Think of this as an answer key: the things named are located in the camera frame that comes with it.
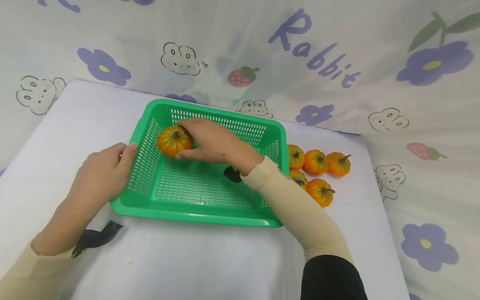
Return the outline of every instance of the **artificial pumpkin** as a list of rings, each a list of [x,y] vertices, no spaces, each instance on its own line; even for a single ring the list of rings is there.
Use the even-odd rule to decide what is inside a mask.
[[[168,126],[156,137],[156,146],[166,156],[175,157],[182,150],[193,149],[193,137],[182,126]]]
[[[303,168],[311,174],[320,175],[327,172],[328,160],[322,151],[310,150],[305,153],[305,164]]]
[[[347,175],[350,172],[350,161],[348,160],[350,156],[340,152],[332,152],[327,155],[328,172],[339,177]]]
[[[305,177],[305,174],[298,170],[290,170],[290,178],[295,181],[299,186],[301,186],[304,190],[307,190],[308,180]]]
[[[303,150],[297,145],[288,145],[288,167],[290,170],[299,170],[305,163]]]
[[[323,179],[313,179],[307,183],[307,193],[320,204],[321,207],[329,206],[333,201],[333,194],[330,184]]]

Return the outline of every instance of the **strawberry print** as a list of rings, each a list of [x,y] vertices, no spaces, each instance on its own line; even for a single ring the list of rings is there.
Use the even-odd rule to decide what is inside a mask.
[[[240,69],[230,72],[228,75],[228,83],[234,87],[247,87],[257,79],[255,72],[258,71],[260,71],[259,68],[241,67]]]
[[[434,148],[428,147],[422,143],[409,143],[407,144],[407,149],[416,157],[423,160],[437,160],[440,157],[448,158]]]

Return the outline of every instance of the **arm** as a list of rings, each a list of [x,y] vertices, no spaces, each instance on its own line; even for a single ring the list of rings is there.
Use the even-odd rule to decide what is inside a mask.
[[[261,156],[232,131],[209,120],[192,118],[179,122],[198,144],[183,150],[176,159],[227,163],[240,171],[243,181],[257,190],[280,221],[299,241],[305,258],[332,254],[353,262],[342,232],[304,189],[283,175],[269,158]]]
[[[54,300],[80,258],[72,251],[86,226],[123,190],[136,145],[123,143],[92,153],[77,172],[66,199],[0,280],[0,299]]]
[[[301,299],[366,299],[363,284],[337,224],[297,183],[268,157],[225,127],[192,118],[179,122],[193,136],[197,149],[177,159],[227,163],[257,190],[305,252]]]

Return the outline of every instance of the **white table surface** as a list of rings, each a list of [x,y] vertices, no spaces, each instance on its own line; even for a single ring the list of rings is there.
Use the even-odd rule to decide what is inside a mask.
[[[158,96],[83,81],[70,83],[0,179],[0,276],[47,223],[91,152],[128,143]],[[325,210],[350,246],[370,300],[408,292],[365,142],[361,137],[281,122],[289,144],[352,154]],[[245,228],[122,217],[106,205],[89,228],[124,225],[89,250],[62,299],[299,299],[303,252],[282,228]]]

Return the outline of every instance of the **printed fabric backdrop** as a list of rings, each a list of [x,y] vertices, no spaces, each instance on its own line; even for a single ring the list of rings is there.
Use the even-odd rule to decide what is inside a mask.
[[[480,298],[480,1],[23,0],[0,25],[0,175],[76,78],[361,134],[410,298]]]

